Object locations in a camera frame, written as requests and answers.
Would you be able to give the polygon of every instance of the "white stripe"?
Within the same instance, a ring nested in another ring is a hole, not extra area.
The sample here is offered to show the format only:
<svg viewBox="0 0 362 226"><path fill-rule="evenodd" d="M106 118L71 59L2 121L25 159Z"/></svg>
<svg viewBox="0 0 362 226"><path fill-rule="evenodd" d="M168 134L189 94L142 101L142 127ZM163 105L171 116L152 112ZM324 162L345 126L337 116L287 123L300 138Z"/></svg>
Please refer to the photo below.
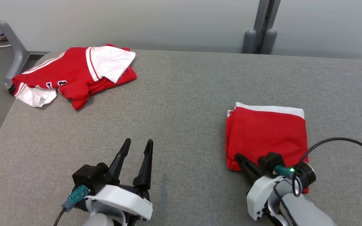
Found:
<svg viewBox="0 0 362 226"><path fill-rule="evenodd" d="M86 49L86 63L87 63L87 68L89 69L89 73L92 76L94 81L98 81L99 78L97 77L95 70L93 70L93 66L92 66L92 61L90 60L90 51L92 50L92 47L88 47Z"/></svg>
<svg viewBox="0 0 362 226"><path fill-rule="evenodd" d="M19 85L19 88L18 88L18 92L15 95L16 99L17 99L17 96L19 96L20 92L22 91L23 85L24 85L24 83L21 82L20 85Z"/></svg>
<svg viewBox="0 0 362 226"><path fill-rule="evenodd" d="M63 55L65 54L65 52L63 52L62 54L60 54L57 58L53 58L53 59L50 59L50 60L47 60L46 62L40 64L39 66L37 67L33 67L32 69L28 70L28 71L25 71L24 73L22 74L27 74L27 73L33 73L35 72L36 70L39 70L47 65L49 65L50 63L56 61L56 60L59 60L61 57L63 57Z"/></svg>
<svg viewBox="0 0 362 226"><path fill-rule="evenodd" d="M300 109L300 108L279 107L279 106L249 106L249 105L242 104L240 102L236 102L235 107L243 107L246 109L257 110L257 111L269 111L269 112L291 114L291 115L299 116L304 119L304 111L303 111L303 109Z"/></svg>
<svg viewBox="0 0 362 226"><path fill-rule="evenodd" d="M96 47L92 47L91 49L90 49L90 63L92 64L92 69L94 69L93 70L93 72L94 73L96 73L96 76L97 76L97 78L98 79L102 79L102 77L103 76L101 76L101 75L99 75L99 71L97 70L97 66L95 67L94 65L93 65L93 53L94 53L94 49L95 49Z"/></svg>

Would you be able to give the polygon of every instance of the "gray chair leg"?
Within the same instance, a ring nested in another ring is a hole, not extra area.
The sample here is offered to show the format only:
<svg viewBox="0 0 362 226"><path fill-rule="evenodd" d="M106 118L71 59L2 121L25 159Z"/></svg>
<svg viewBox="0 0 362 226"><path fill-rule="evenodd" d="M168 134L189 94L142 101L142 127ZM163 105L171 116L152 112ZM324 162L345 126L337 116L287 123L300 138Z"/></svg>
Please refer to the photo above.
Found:
<svg viewBox="0 0 362 226"><path fill-rule="evenodd" d="M9 42L12 44L14 51L13 63L3 83L3 89L9 89L12 86L12 78L20 73L20 70L22 70L23 65L29 58L29 53L26 51L25 47L6 21L0 20L0 28L8 38Z"/></svg>
<svg viewBox="0 0 362 226"><path fill-rule="evenodd" d="M241 53L259 54L258 50L262 41L262 30L268 11L270 0L260 0L257 16L253 29L247 30L244 35L243 49Z"/></svg>
<svg viewBox="0 0 362 226"><path fill-rule="evenodd" d="M272 54L273 46L275 45L277 30L271 28L265 32L265 37L262 41L261 54Z"/></svg>

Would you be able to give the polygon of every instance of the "red and white jersey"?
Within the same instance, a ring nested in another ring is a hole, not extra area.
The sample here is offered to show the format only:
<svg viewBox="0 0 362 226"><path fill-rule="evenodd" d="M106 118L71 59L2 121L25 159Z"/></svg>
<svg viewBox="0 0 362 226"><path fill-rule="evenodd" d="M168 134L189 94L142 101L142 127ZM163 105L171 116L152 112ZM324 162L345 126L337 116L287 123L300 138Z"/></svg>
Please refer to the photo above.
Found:
<svg viewBox="0 0 362 226"><path fill-rule="evenodd" d="M58 89L67 99L81 100L81 106L74 105L75 109L79 109L84 106L89 95L102 88L111 88L136 79L135 72L129 67L134 58L134 52L111 44L102 47L72 47L57 58L15 76L12 79L16 86L14 95L30 106L41 107L56 97ZM120 79L125 71L126 78Z"/></svg>

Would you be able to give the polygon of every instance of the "white wall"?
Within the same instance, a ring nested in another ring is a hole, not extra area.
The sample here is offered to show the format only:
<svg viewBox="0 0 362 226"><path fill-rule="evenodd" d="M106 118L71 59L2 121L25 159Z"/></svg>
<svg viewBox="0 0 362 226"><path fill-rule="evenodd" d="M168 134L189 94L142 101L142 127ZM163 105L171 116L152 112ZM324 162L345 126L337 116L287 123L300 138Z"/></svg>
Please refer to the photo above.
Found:
<svg viewBox="0 0 362 226"><path fill-rule="evenodd" d="M362 59L362 0L281 0L274 55Z"/></svg>
<svg viewBox="0 0 362 226"><path fill-rule="evenodd" d="M239 53L259 0L0 0L28 51L112 43L132 49Z"/></svg>

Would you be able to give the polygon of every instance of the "red fabric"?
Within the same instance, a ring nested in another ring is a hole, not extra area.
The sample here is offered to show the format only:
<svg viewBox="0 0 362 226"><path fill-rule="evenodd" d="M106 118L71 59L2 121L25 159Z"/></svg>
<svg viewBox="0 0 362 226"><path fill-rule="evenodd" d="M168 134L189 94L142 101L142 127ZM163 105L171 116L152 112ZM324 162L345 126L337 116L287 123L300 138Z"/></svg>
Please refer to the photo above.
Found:
<svg viewBox="0 0 362 226"><path fill-rule="evenodd" d="M241 153L257 164L268 152L283 156L287 167L296 164L307 151L305 120L285 113L237 107L226 121L227 166L241 171L234 156Z"/></svg>
<svg viewBox="0 0 362 226"><path fill-rule="evenodd" d="M72 47L62 56L47 60L40 66L15 76L12 79L16 86L15 96L20 91L21 83L26 83L30 88L39 86L45 89L58 89L66 99L72 99L73 108L79 110L86 104L89 96L136 79L135 71L129 66L117 83L106 77L94 81L87 66L86 49L87 47ZM65 81L66 84L59 85L60 81Z"/></svg>
<svg viewBox="0 0 362 226"><path fill-rule="evenodd" d="M129 48L122 48L123 50L130 51ZM117 83L113 83L106 77L103 77L97 82L94 83L88 83L87 86L79 86L77 89L82 90L81 92L75 90L75 89L67 89L67 86L62 86L59 88L59 92L65 96L66 99L72 99L72 106L75 110L82 109L82 107L86 104L87 100L89 99L89 96L98 93L105 89L110 89L112 87L119 86L121 84L127 83L129 81L136 79L136 73L132 69L131 66L127 68L127 70L124 71L124 73L119 77Z"/></svg>

